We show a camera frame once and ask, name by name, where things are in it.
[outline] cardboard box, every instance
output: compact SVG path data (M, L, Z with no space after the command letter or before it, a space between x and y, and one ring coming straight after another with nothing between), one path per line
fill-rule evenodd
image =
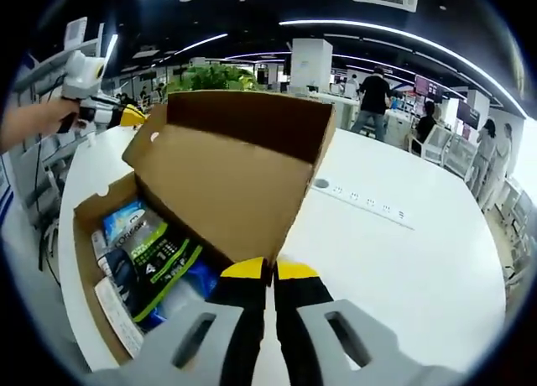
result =
M274 262L330 142L331 109L248 91L181 92L154 108L123 154L134 172L75 210L86 299L119 363L130 356L94 292L103 274L91 234L102 218L140 195L170 224L202 238L213 263L259 256Z

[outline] box flap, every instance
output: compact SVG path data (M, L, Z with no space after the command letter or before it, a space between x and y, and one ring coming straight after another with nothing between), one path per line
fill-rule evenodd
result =
M300 209L330 120L330 105L290 96L183 92L169 96L167 110L155 107L123 159L231 260L273 260Z

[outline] power outlet strip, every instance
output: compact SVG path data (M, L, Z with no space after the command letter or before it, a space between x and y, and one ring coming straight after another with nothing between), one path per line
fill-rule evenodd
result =
M347 204L371 212L377 216L381 216L391 222L395 222L402 227L414 230L411 224L409 214L395 206L391 206L388 203L382 202L373 196L365 195L354 189L347 189L343 186L336 184L334 181L326 179L315 179L311 189L319 191L330 197L334 197L339 201L343 201Z

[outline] gray gripper part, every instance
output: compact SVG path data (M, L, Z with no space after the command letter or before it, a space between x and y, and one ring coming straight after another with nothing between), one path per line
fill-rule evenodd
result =
M243 308L193 302L144 339L139 355L117 369L94 372L86 384L114 386L191 386L220 384L229 342ZM212 321L197 353L182 369L174 362L185 350L204 321Z
M393 331L348 300L304 306L298 312L325 386L448 386L459 380L448 368L424 367L405 356ZM359 369L351 368L347 355Z

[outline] green plant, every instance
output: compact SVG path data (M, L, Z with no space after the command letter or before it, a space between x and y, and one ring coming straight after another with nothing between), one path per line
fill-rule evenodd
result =
M233 65L193 66L181 77L172 80L167 92L195 90L256 90L258 83L253 74Z

